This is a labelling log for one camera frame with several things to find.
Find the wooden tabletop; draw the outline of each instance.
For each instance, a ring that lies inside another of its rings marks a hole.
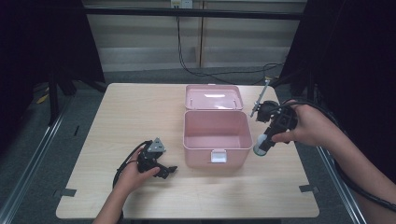
[[[250,115],[262,87],[238,86]],[[160,137],[166,152],[158,162],[178,166],[174,174],[152,177],[126,201],[126,218],[316,217],[318,206],[307,185],[293,143],[276,144],[266,156],[250,151],[236,170],[193,169],[184,162],[183,120],[186,85],[111,84],[98,109],[67,189],[59,218],[95,218],[111,191],[117,169],[140,143]],[[277,101],[268,88],[263,100]],[[248,117],[254,142],[268,123]]]

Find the black curtain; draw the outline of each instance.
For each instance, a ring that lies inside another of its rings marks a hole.
[[[0,142],[18,129],[33,86],[52,73],[64,93],[72,79],[105,82],[87,16],[44,7],[82,7],[80,0],[0,1]]]
[[[281,79],[299,93],[317,85],[352,141],[396,182],[396,13],[393,1],[307,3]]]

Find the metal rail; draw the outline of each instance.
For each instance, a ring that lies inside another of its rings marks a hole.
[[[265,11],[236,11],[214,9],[188,8],[141,8],[141,7],[32,7],[34,10],[82,13],[92,15],[129,15],[129,16],[175,16],[175,17],[205,17],[205,18],[239,18],[239,19],[267,19],[299,21],[302,18],[316,16],[297,12],[265,12]]]
[[[364,219],[363,214],[361,213],[361,210],[355,201],[355,198],[353,197],[347,185],[335,171],[332,155],[322,147],[317,147],[317,149],[353,223],[366,224],[366,220]]]
[[[6,199],[3,207],[0,210],[0,224],[11,223],[15,214],[17,213],[17,210],[21,205],[23,197],[25,196],[27,190],[30,187],[30,184],[32,183],[33,178],[35,177],[35,173],[37,172],[48,149],[50,148],[50,144],[52,142],[53,137],[58,132],[58,129],[61,126],[61,123],[64,119],[64,114],[67,111],[69,105],[71,104],[72,99],[73,99],[72,97],[66,98],[64,103],[64,109],[60,113],[59,117],[46,130],[43,138],[41,139],[40,144],[35,150],[35,154],[33,155],[32,159],[30,159],[20,180],[18,181],[14,190],[12,190],[12,192]]]

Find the black cable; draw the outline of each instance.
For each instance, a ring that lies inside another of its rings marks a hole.
[[[252,83],[252,84],[249,84],[249,85],[256,85],[256,84],[258,84],[258,83],[260,83],[260,82],[262,82],[262,81],[265,80],[265,71],[271,70],[271,69],[273,69],[273,68],[276,68],[276,67],[278,67],[278,66],[284,64],[284,63],[268,63],[268,64],[266,64],[262,69],[260,69],[260,70],[255,70],[255,71],[242,71],[242,72],[232,71],[232,72],[221,72],[221,73],[212,73],[212,74],[201,73],[201,72],[192,72],[192,71],[186,66],[186,64],[184,63],[183,53],[182,53],[182,47],[181,47],[181,38],[180,38],[180,18],[177,17],[176,20],[177,20],[177,49],[178,49],[178,59],[179,59],[179,62],[180,62],[181,67],[182,67],[185,71],[187,71],[188,73],[190,73],[190,74],[193,75],[193,76],[196,76],[196,77],[212,77],[212,78],[214,78],[214,79],[216,79],[216,80],[218,80],[218,81],[224,82],[224,83],[228,83],[228,84],[232,84],[232,85],[237,85],[236,83],[233,83],[233,82],[224,80],[224,79],[219,78],[219,77],[216,77],[216,76],[218,76],[218,75],[228,75],[228,74],[241,74],[241,73],[244,73],[244,74],[253,74],[253,73],[260,73],[260,72],[263,72],[264,76],[263,76],[260,80],[254,82],[254,83]]]
[[[137,151],[139,148],[141,148],[143,145],[151,144],[151,143],[152,143],[152,141],[145,141],[145,142],[142,142],[141,144],[139,144],[139,146],[137,146],[137,147],[128,155],[128,157],[127,157],[127,158],[125,159],[125,161],[122,163],[122,165],[120,166],[120,168],[117,169],[116,175],[114,176],[114,179],[113,179],[113,188],[116,186],[117,181],[119,181],[120,174],[122,173],[123,169],[125,169],[125,167],[126,167],[129,163],[133,162],[133,161],[129,161],[129,159],[131,159],[131,157],[136,153],[136,151]],[[122,220],[123,220],[123,211],[121,210],[121,214],[120,214],[119,220],[117,221],[117,224],[121,224],[121,223],[122,223]]]
[[[136,153],[136,151],[137,151],[139,148],[141,148],[143,145],[150,144],[151,142],[152,142],[152,141],[145,141],[145,142],[142,142],[141,144],[139,144],[139,146],[137,146],[137,147],[131,152],[131,154],[128,155],[128,157],[127,157],[127,158],[125,159],[125,161],[122,163],[122,165],[120,166],[120,168],[117,169],[116,175],[114,176],[114,179],[113,179],[113,188],[114,188],[114,186],[116,186],[117,181],[119,180],[120,174],[122,173],[123,169],[125,169],[125,167],[128,165],[128,163],[129,163],[128,160],[131,159],[131,157]]]
[[[331,120],[346,136],[346,132],[343,131],[343,129],[340,127],[340,125],[338,124],[337,119],[325,108],[313,103],[313,102],[309,102],[309,101],[296,101],[296,102],[290,102],[287,103],[287,101],[285,101],[286,103],[279,105],[279,106],[275,106],[271,109],[271,111],[276,111],[280,108],[286,107],[286,106],[290,106],[290,105],[310,105],[312,107],[314,107],[315,109],[317,109],[318,111],[320,111],[324,116],[326,116],[329,120]],[[350,187],[351,189],[353,189],[355,192],[359,193],[359,195],[363,196],[364,198],[366,198],[367,200],[373,202],[373,203],[377,203],[379,205],[381,205],[382,207],[385,207],[387,209],[389,209],[390,211],[396,212],[396,204],[394,203],[390,203],[386,200],[383,200],[381,198],[378,198],[376,196],[374,196],[373,194],[367,192],[366,190],[362,189],[360,186],[358,186],[355,182],[353,182],[348,176],[347,174],[345,174],[345,172],[341,169],[341,167],[339,166],[338,162],[336,160],[334,160],[334,167],[335,170],[337,171],[337,173],[339,174],[339,176],[343,179],[344,183],[346,183],[346,185],[348,187]]]
[[[299,76],[302,72],[304,72],[306,69],[305,68],[300,68],[290,74],[288,74],[287,76],[283,76],[278,80],[275,80],[274,82],[271,82],[269,84],[269,86],[271,86],[272,88],[276,88],[282,84],[286,84],[289,83],[293,78]]]

